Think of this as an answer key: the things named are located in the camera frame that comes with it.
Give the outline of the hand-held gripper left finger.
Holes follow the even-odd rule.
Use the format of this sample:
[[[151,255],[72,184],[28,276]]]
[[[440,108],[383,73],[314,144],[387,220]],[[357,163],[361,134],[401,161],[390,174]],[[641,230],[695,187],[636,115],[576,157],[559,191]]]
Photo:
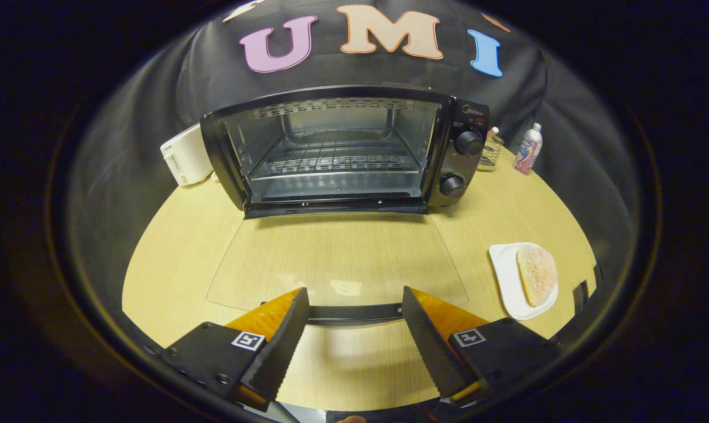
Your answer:
[[[298,287],[230,323],[201,323],[158,357],[221,399],[266,411],[286,377],[309,313],[308,290]]]

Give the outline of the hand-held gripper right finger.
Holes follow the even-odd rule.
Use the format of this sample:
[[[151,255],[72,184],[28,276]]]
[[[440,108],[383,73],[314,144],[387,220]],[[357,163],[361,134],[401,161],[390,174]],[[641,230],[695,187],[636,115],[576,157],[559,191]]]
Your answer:
[[[487,321],[413,287],[401,310],[440,397],[457,407],[512,391],[559,356],[513,318]]]

